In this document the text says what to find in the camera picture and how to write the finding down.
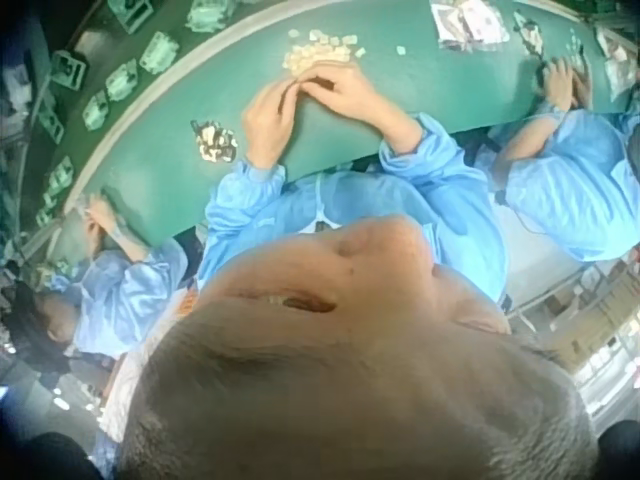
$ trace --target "cuff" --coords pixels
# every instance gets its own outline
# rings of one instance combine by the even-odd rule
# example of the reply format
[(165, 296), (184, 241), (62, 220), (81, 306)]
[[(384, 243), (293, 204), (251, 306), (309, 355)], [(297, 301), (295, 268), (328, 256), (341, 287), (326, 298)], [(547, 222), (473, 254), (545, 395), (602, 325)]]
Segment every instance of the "cuff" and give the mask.
[(254, 183), (266, 183), (273, 178), (276, 173), (284, 175), (284, 167), (282, 165), (274, 165), (273, 168), (264, 169), (257, 168), (249, 163), (249, 160), (243, 158), (238, 162), (240, 172)]
[(544, 99), (538, 108), (536, 109), (534, 116), (549, 116), (555, 118), (558, 123), (564, 120), (567, 112), (560, 110), (558, 107), (550, 103), (547, 99)]
[(426, 113), (413, 114), (413, 115), (411, 115), (411, 117), (415, 118), (418, 121), (418, 123), (420, 124), (420, 126), (422, 127), (422, 138), (420, 139), (420, 143), (416, 146), (416, 148), (413, 150), (413, 152), (405, 153), (405, 154), (402, 154), (402, 155), (397, 155), (396, 152), (394, 152), (393, 149), (389, 146), (389, 144), (386, 141), (383, 141), (382, 144), (380, 145), (380, 158), (381, 159), (384, 159), (384, 160), (397, 160), (397, 159), (402, 159), (402, 158), (413, 157), (416, 153), (418, 153), (418, 151), (420, 150), (420, 148), (424, 144), (424, 141), (427, 138), (427, 136), (429, 135), (429, 132), (438, 133), (440, 130), (442, 130), (446, 134), (446, 132), (442, 128), (442, 125), (440, 125), (436, 120), (431, 118)]

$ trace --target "blue sleeve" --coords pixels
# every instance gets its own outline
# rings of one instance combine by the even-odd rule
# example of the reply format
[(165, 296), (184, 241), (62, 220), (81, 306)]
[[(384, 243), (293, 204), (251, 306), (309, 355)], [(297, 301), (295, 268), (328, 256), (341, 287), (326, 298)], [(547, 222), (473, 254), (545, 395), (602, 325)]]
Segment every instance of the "blue sleeve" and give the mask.
[(131, 264), (118, 251), (101, 254), (82, 282), (78, 349), (116, 358), (143, 342), (186, 268), (186, 254), (174, 239), (153, 248), (143, 262)]
[(464, 164), (464, 151), (431, 117), (420, 114), (425, 133), (414, 153), (395, 156), (380, 148), (391, 175), (411, 183), (437, 215), (433, 248), (442, 264), (455, 268), (493, 300), (504, 291), (506, 247), (489, 203), (487, 177)]
[(625, 202), (618, 192), (608, 195), (609, 181), (598, 185), (595, 178), (576, 162), (546, 152), (514, 163), (506, 200), (576, 259), (612, 259), (635, 245), (635, 228), (628, 228), (620, 214)]
[(209, 223), (207, 245), (197, 275), (200, 290), (216, 270), (228, 245), (280, 196), (284, 181), (285, 169), (281, 165), (261, 170), (241, 160), (212, 189), (205, 210)]
[(418, 190), (437, 183), (462, 182), (465, 188), (477, 185), (484, 192), (487, 188), (485, 175), (464, 164), (464, 150), (442, 125), (424, 113), (419, 114), (417, 120), (424, 134), (415, 152), (396, 156), (386, 142), (382, 143), (380, 162), (384, 170), (404, 178)]

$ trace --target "shirt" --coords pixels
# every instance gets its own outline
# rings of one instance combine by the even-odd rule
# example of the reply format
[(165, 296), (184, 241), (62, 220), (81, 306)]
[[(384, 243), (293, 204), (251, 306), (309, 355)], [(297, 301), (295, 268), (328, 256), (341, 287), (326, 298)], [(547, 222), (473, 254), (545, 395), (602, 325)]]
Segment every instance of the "shirt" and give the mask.
[[(640, 114), (574, 110), (558, 120), (536, 157), (513, 164), (506, 203), (579, 261), (618, 258), (640, 241), (640, 184), (626, 149)], [(522, 126), (494, 127), (489, 136), (504, 147)], [(495, 158), (483, 147), (476, 165), (488, 170)]]
[(489, 203), (486, 177), (464, 165), (464, 151), (431, 117), (414, 153), (396, 156), (382, 143), (380, 173), (319, 173), (285, 186), (285, 169), (240, 161), (214, 187), (201, 289), (231, 258), (315, 222), (344, 226), (365, 217), (404, 214), (422, 225), (437, 263), (450, 266), (497, 301), (507, 254)]
[(186, 269), (184, 251), (169, 239), (133, 264), (119, 250), (104, 251), (79, 265), (72, 279), (55, 276), (49, 288), (80, 311), (75, 347), (117, 358), (144, 341)]

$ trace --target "forehead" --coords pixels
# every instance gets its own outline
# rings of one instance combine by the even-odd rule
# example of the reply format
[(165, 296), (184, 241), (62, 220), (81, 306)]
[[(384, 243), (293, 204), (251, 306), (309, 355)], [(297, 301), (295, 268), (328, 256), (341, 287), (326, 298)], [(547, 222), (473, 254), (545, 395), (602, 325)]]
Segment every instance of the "forehead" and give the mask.
[(206, 349), (233, 352), (240, 360), (277, 359), (269, 379), (278, 381), (259, 387), (301, 408), (305, 402), (368, 396), (386, 402), (372, 407), (397, 408), (393, 415), (422, 404), (457, 409), (459, 415), (520, 412), (519, 422), (525, 422), (523, 405), (540, 402), (546, 412), (561, 412), (565, 398), (577, 395), (558, 367), (502, 335), (400, 316), (352, 321), (339, 312), (305, 316), (285, 309), (287, 317), (270, 307), (211, 304), (197, 312), (193, 335), (207, 342)]

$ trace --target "clear plastic packaging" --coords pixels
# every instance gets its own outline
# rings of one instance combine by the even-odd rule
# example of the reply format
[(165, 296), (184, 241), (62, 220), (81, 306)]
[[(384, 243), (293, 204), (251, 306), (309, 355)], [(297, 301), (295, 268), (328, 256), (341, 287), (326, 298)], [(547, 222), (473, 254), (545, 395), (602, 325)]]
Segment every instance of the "clear plastic packaging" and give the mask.
[(430, 0), (441, 48), (495, 50), (509, 41), (500, 12), (483, 0)]

